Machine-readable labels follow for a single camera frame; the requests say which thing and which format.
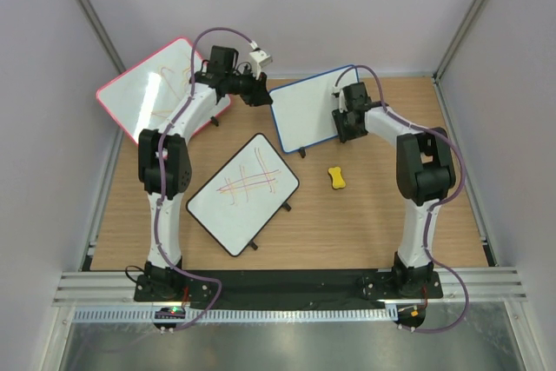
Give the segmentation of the black framed whiteboard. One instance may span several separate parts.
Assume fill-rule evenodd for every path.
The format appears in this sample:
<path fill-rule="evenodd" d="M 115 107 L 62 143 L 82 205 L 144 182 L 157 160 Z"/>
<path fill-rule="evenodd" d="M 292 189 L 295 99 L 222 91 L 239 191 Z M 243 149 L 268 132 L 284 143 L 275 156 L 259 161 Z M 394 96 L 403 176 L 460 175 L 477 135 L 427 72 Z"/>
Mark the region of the black framed whiteboard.
<path fill-rule="evenodd" d="M 299 186 L 277 149 L 257 133 L 189 198 L 186 210 L 237 257 Z"/>

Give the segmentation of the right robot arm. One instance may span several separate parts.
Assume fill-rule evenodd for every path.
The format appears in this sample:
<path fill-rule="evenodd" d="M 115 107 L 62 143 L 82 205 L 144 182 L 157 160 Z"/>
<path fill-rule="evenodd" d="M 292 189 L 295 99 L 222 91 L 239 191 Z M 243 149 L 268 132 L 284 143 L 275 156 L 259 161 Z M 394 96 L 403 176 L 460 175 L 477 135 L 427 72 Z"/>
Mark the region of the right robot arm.
<path fill-rule="evenodd" d="M 452 150 L 442 128 L 426 129 L 371 100 L 363 82 L 336 87 L 332 111 L 341 142 L 372 134 L 395 148 L 395 177 L 406 212 L 400 246 L 394 253 L 391 286 L 410 298 L 431 282 L 431 246 L 440 203 L 455 185 Z"/>

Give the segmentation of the aluminium frame rail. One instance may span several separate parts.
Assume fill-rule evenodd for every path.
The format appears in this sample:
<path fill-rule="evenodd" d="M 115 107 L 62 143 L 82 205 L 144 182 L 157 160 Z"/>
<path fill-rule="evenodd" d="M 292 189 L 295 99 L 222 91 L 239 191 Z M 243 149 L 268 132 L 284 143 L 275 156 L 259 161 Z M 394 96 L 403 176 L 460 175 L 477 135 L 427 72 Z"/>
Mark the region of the aluminium frame rail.
<path fill-rule="evenodd" d="M 457 268 L 471 302 L 526 300 L 526 291 L 515 268 Z M 55 306 L 129 305 L 135 284 L 123 272 L 64 273 L 57 285 Z"/>

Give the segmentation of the pink framed whiteboard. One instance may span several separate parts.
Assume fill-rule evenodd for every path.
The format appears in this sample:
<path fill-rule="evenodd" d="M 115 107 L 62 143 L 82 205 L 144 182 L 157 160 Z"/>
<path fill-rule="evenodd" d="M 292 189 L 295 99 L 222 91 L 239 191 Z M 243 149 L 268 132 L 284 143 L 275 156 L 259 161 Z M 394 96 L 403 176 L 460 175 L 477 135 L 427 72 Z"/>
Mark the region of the pink framed whiteboard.
<path fill-rule="evenodd" d="M 97 101 L 134 142 L 144 129 L 189 142 L 231 105 L 229 96 L 218 100 L 200 84 L 186 104 L 191 71 L 202 64 L 201 55 L 191 50 L 192 43 L 178 37 L 96 92 Z"/>

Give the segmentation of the blue framed whiteboard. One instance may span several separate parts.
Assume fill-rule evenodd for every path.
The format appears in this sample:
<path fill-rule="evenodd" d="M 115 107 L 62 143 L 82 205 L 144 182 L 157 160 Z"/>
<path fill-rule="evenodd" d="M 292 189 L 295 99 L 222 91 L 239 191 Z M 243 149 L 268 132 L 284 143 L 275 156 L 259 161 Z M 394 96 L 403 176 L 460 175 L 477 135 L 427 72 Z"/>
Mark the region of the blue framed whiteboard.
<path fill-rule="evenodd" d="M 332 111 L 340 104 L 335 94 L 359 81 L 358 72 L 346 65 L 270 90 L 282 151 L 292 154 L 337 137 Z"/>

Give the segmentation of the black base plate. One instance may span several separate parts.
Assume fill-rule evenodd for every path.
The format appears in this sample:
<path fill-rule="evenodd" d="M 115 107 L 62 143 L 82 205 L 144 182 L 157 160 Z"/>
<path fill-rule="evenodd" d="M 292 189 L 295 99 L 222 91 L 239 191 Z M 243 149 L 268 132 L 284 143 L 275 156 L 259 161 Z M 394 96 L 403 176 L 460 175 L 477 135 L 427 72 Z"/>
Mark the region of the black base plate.
<path fill-rule="evenodd" d="M 303 269 L 303 270 L 194 270 L 180 275 L 171 268 L 142 273 L 136 279 L 135 301 L 178 301 L 187 294 L 190 301 L 206 302 L 217 284 L 222 284 L 218 302 L 238 303 L 241 298 L 262 301 L 280 296 L 284 300 L 302 295 L 340 295 L 379 299 L 409 299 L 427 295 L 443 297 L 439 275 L 425 284 L 402 290 L 390 270 Z"/>

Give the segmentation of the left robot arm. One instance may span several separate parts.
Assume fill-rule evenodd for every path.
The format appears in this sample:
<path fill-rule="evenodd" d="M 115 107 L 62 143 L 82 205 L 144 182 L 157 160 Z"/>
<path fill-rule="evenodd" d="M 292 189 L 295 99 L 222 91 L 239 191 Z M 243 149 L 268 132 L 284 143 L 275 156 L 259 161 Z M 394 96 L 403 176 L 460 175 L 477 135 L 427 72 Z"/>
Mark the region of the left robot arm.
<path fill-rule="evenodd" d="M 148 194 L 151 243 L 136 279 L 135 301 L 175 301 L 185 291 L 179 243 L 182 198 L 192 179 L 188 144 L 198 126 L 226 95 L 248 106 L 272 103 L 263 67 L 272 57 L 255 42 L 248 61 L 237 68 L 238 50 L 214 46 L 200 67 L 191 70 L 189 88 L 177 109 L 158 129 L 144 129 L 138 139 L 138 177 Z"/>

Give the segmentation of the yellow black whiteboard eraser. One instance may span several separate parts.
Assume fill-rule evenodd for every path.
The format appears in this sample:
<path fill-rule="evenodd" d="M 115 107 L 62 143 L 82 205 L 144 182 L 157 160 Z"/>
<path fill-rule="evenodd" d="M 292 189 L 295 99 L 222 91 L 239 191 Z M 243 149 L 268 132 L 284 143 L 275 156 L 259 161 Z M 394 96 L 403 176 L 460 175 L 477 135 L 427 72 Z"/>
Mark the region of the yellow black whiteboard eraser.
<path fill-rule="evenodd" d="M 341 167 L 335 166 L 328 168 L 328 175 L 331 179 L 331 187 L 334 190 L 344 189 L 347 184 L 342 176 Z"/>

